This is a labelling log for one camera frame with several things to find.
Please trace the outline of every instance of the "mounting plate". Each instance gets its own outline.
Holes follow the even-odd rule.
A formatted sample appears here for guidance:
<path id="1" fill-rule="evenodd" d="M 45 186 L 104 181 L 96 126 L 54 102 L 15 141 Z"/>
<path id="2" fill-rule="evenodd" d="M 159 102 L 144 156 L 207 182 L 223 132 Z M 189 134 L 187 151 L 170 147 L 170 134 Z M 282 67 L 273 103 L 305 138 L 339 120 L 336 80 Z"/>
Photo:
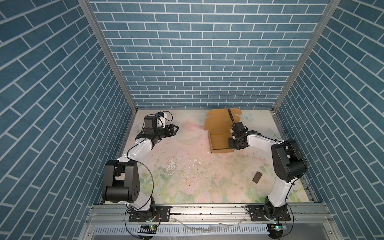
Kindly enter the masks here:
<path id="1" fill-rule="evenodd" d="M 160 219 L 162 222 L 169 222 L 170 206 L 156 206 L 156 212 L 160 213 Z M 129 222 L 146 222 L 145 220 L 150 217 L 150 213 L 146 214 L 146 212 L 133 212 L 129 215 Z"/>
<path id="2" fill-rule="evenodd" d="M 249 216 L 251 217 L 251 221 L 260 222 L 260 221 L 270 221 L 270 219 L 266 218 L 263 210 L 264 205 L 247 205 L 247 209 L 249 210 Z M 280 216 L 281 221 L 290 221 L 291 216 L 289 215 L 288 210 L 282 213 Z"/>

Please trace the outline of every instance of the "cable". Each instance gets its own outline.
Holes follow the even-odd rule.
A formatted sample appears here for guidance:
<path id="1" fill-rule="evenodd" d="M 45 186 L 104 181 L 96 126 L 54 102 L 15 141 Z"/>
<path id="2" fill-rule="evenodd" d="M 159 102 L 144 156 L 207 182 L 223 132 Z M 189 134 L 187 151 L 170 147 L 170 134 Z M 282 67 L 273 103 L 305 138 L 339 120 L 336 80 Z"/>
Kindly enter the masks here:
<path id="1" fill-rule="evenodd" d="M 292 231 L 292 229 L 293 229 L 293 224 L 295 223 L 295 217 L 293 216 L 293 211 L 292 211 L 292 209 L 291 209 L 291 206 L 288 205 L 288 207 L 289 207 L 289 209 L 291 210 L 291 214 L 292 214 L 292 227 L 291 227 L 291 230 L 289 230 L 289 232 L 288 232 L 287 234 L 281 236 L 280 238 L 285 237 L 285 236 L 287 236 L 288 234 L 290 234 L 291 231 Z"/>
<path id="2" fill-rule="evenodd" d="M 285 226 L 288 228 L 287 221 L 285 220 L 284 216 L 283 215 L 280 215 L 280 216 L 284 219 Z"/>
<path id="3" fill-rule="evenodd" d="M 159 214 L 159 224 L 157 225 L 157 227 L 160 226 L 160 222 L 161 222 L 161 215 L 160 215 L 160 212 L 157 212 Z"/>
<path id="4" fill-rule="evenodd" d="M 136 144 L 135 146 L 133 146 L 133 147 L 131 147 L 128 151 L 127 151 L 127 158 L 129 159 L 129 160 L 133 160 L 133 159 L 130 159 L 129 157 L 128 157 L 128 153 L 129 153 L 129 151 L 132 149 L 132 148 L 134 148 L 134 147 L 136 147 L 137 145 L 139 145 L 139 143 L 138 144 Z"/>
<path id="5" fill-rule="evenodd" d="M 132 237 L 135 237 L 135 238 L 137 238 L 137 239 L 141 239 L 141 238 L 139 238 L 139 237 L 133 235 L 133 234 L 128 230 L 128 228 L 127 228 L 127 222 L 126 222 L 125 218 L 126 218 L 126 215 L 127 215 L 128 210 L 129 210 L 129 209 L 127 209 L 127 210 L 125 211 L 125 213 L 124 213 L 124 225 L 125 225 L 125 229 L 127 230 L 127 232 L 128 232 Z"/>
<path id="6" fill-rule="evenodd" d="M 170 116 L 172 117 L 170 120 L 168 120 L 168 119 L 166 119 L 167 121 L 172 121 L 173 120 L 173 115 L 172 115 L 172 113 L 170 112 L 170 111 L 163 111 L 163 112 L 168 112 L 168 113 L 170 113 Z"/>

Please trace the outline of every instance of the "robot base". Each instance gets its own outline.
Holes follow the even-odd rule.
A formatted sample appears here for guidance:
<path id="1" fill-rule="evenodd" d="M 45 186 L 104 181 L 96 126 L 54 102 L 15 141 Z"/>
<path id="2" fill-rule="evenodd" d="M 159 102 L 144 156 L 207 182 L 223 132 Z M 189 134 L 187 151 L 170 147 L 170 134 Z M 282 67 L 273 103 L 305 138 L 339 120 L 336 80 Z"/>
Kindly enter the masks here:
<path id="1" fill-rule="evenodd" d="M 131 212 L 129 222 L 146 222 L 145 220 L 153 217 L 156 212 L 160 213 L 162 222 L 169 222 L 170 206 L 154 206 L 154 203 L 148 211 Z"/>
<path id="2" fill-rule="evenodd" d="M 249 216 L 251 217 L 251 221 L 260 222 L 260 221 L 274 221 L 274 219 L 269 219 L 265 216 L 265 205 L 247 205 L 246 209 L 249 212 Z M 289 215 L 288 209 L 286 205 L 282 206 L 284 208 L 283 211 L 280 212 L 276 218 L 279 218 L 279 221 L 290 221 L 291 216 Z"/>

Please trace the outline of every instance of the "vent grille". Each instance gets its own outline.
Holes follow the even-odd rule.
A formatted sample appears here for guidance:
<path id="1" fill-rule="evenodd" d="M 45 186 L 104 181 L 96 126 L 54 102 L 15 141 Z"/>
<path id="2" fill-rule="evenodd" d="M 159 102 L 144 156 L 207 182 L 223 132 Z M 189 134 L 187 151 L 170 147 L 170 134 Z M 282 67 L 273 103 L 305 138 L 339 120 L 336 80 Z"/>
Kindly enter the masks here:
<path id="1" fill-rule="evenodd" d="M 220 227 L 218 225 L 209 224 L 188 224 L 191 228 L 201 228 L 204 230 L 189 229 L 181 225 L 161 225 L 157 228 L 156 236 L 158 237 L 172 237 L 172 236 L 197 236 L 197 235 L 229 235 L 229 234 L 269 234 L 266 224 L 239 224 L 234 227 Z M 128 230 L 137 235 L 140 225 L 127 226 Z M 125 226 L 113 226 L 113 225 L 98 225 L 94 230 L 94 235 L 129 235 Z"/>

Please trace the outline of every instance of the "box flap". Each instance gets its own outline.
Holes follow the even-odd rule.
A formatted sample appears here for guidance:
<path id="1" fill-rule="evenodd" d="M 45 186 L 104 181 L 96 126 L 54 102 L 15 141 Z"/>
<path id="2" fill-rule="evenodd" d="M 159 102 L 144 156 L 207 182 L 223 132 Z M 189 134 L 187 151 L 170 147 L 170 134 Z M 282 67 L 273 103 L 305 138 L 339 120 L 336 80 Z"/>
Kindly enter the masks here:
<path id="1" fill-rule="evenodd" d="M 231 112 L 235 123 L 239 122 L 240 117 L 236 114 L 241 114 L 241 110 L 231 108 Z M 209 131 L 211 135 L 228 134 L 228 130 L 230 130 L 232 126 L 228 109 L 213 109 L 207 113 L 207 116 L 209 117 L 205 119 L 204 130 Z"/>

